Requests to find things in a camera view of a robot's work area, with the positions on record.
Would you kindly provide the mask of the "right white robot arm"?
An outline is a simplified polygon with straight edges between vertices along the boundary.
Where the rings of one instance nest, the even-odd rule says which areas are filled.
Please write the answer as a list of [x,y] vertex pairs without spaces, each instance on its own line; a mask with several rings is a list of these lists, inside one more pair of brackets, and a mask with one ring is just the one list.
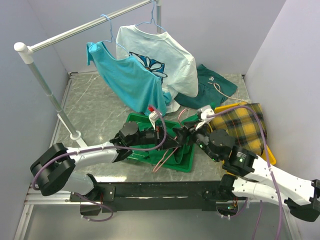
[[320,181],[305,180],[289,174],[257,154],[237,146],[235,138],[223,129],[208,133],[205,129],[173,129],[177,141],[196,144],[215,162],[222,161],[227,171],[219,184],[219,195],[252,198],[288,209],[291,215],[314,222],[320,216]]

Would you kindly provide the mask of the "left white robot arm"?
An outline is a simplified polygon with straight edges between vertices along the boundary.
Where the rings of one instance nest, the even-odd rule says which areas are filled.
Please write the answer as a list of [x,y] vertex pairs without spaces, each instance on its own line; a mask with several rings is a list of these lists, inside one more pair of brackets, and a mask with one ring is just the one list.
[[179,128],[168,129],[157,124],[141,130],[135,121],[126,122],[114,138],[100,145],[65,147],[52,145],[30,167],[32,188],[43,196],[51,196],[60,190],[77,192],[86,200],[94,201],[100,194],[94,178],[80,176],[76,171],[101,163],[116,163],[128,158],[134,151],[157,151],[180,147],[182,137]]

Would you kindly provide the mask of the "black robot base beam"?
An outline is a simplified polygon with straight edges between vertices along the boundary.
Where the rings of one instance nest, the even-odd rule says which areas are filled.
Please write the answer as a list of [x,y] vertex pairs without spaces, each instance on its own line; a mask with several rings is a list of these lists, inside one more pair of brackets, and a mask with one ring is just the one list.
[[217,203],[244,200],[232,192],[235,178],[222,180],[164,182],[98,182],[93,193],[81,199],[71,193],[72,203],[94,201],[110,211],[202,210],[215,211]]

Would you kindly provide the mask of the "green t shirt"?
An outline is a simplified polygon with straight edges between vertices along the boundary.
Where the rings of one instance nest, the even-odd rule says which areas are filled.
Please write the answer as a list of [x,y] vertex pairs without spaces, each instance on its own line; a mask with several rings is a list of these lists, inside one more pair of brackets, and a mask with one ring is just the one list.
[[[171,126],[167,129],[167,133],[170,136],[176,137],[173,132],[173,127],[177,128],[181,123],[180,117],[182,113],[187,112],[188,110],[183,109],[179,116],[178,122],[166,122],[166,126]],[[147,123],[145,117],[140,117],[142,120],[137,120],[138,126],[140,130],[146,130],[151,126],[150,123]],[[174,147],[171,149],[165,150],[151,150],[151,151],[133,151],[131,158],[136,159],[140,162],[149,163],[156,165],[155,168],[165,167],[170,169],[175,169],[182,172],[188,172],[191,169],[192,161],[193,161],[193,146],[191,145],[183,145],[181,147]]]

